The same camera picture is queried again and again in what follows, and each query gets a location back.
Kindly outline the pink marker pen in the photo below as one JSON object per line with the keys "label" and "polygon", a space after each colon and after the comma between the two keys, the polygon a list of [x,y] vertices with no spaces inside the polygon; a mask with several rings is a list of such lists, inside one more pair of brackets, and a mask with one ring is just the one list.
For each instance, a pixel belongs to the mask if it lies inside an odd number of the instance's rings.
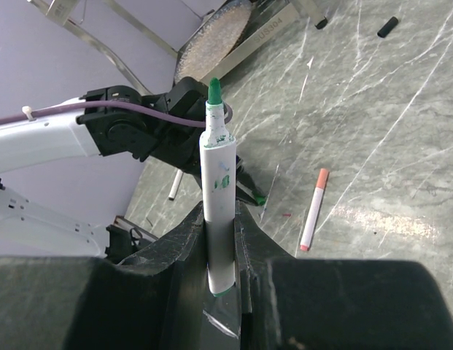
{"label": "pink marker pen", "polygon": [[317,216],[319,214],[320,206],[322,203],[322,197],[328,180],[328,174],[329,171],[327,169],[320,169],[300,241],[300,250],[303,252],[308,251],[311,246],[311,240],[314,234],[315,225],[317,223]]}

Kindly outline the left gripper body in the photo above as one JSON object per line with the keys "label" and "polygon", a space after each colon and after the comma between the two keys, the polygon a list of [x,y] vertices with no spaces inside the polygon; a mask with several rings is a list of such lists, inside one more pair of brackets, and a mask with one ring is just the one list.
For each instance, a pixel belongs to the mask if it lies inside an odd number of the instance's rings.
{"label": "left gripper body", "polygon": [[[208,88],[192,77],[181,79],[167,94],[170,115],[185,120],[204,122]],[[169,164],[194,177],[201,184],[199,138],[205,127],[173,124],[167,133]]]}

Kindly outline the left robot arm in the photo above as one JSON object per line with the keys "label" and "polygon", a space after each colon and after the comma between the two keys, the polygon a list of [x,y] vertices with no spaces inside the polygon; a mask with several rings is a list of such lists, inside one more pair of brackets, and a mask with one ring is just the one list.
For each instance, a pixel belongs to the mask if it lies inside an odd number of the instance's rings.
{"label": "left robot arm", "polygon": [[200,179],[198,140],[205,126],[205,84],[181,79],[143,96],[116,85],[57,106],[0,121],[0,255],[94,256],[118,263],[155,240],[139,226],[94,226],[32,203],[4,186],[7,171],[80,156],[127,152],[154,157]]}

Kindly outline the green marker pen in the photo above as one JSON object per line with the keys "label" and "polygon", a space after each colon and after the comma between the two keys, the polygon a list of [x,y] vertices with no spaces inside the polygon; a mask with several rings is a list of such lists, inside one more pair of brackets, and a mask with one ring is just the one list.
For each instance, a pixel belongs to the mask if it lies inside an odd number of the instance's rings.
{"label": "green marker pen", "polygon": [[233,242],[236,139],[225,125],[225,105],[217,78],[209,83],[206,128],[200,136],[199,149],[209,290],[220,296],[236,280]]}

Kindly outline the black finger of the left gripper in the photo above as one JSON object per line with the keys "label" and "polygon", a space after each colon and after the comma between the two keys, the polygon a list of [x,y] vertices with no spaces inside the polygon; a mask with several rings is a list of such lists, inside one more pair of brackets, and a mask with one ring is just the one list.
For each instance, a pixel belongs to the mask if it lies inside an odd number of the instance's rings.
{"label": "black finger of the left gripper", "polygon": [[243,160],[236,157],[236,199],[251,205],[258,206],[255,202],[255,196],[266,197],[266,194],[257,186],[252,176],[247,172],[243,165]]}

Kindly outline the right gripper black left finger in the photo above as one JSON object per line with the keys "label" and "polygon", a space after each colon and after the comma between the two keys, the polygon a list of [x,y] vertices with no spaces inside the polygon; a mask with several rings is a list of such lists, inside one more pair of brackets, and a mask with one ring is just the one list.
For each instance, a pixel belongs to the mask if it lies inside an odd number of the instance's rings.
{"label": "right gripper black left finger", "polygon": [[117,265],[0,257],[0,349],[197,349],[205,287],[201,204]]}

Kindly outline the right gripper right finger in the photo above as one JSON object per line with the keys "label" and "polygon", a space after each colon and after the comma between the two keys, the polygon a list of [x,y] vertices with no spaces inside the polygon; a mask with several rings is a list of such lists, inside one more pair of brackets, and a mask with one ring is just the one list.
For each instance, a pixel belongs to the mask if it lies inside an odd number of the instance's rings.
{"label": "right gripper right finger", "polygon": [[242,349],[453,349],[453,318],[421,264],[298,259],[236,204]]}

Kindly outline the green pen cap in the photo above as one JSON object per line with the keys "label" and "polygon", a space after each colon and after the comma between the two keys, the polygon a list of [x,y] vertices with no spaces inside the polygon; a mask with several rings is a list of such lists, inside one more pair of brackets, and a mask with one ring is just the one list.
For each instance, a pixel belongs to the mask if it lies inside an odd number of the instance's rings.
{"label": "green pen cap", "polygon": [[258,206],[264,206],[266,203],[267,198],[264,196],[256,195],[255,202]]}

